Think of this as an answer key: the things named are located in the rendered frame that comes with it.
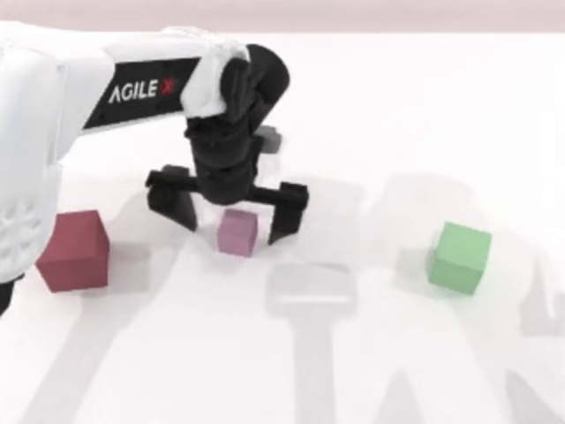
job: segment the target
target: white tabletop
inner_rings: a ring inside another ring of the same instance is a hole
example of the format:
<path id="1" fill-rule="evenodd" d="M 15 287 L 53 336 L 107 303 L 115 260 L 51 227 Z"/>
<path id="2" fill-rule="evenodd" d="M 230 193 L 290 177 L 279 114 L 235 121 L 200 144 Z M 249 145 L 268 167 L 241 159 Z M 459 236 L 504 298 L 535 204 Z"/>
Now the white tabletop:
<path id="1" fill-rule="evenodd" d="M 254 35 L 288 63 L 262 184 L 307 183 L 299 236 L 215 251 L 143 183 L 192 163 L 173 117 L 91 134 L 61 211 L 96 208 L 108 290 L 37 271 L 0 321 L 2 424 L 557 424 L 565 418 L 565 36 Z M 445 221 L 490 231 L 472 297 L 426 282 Z"/>

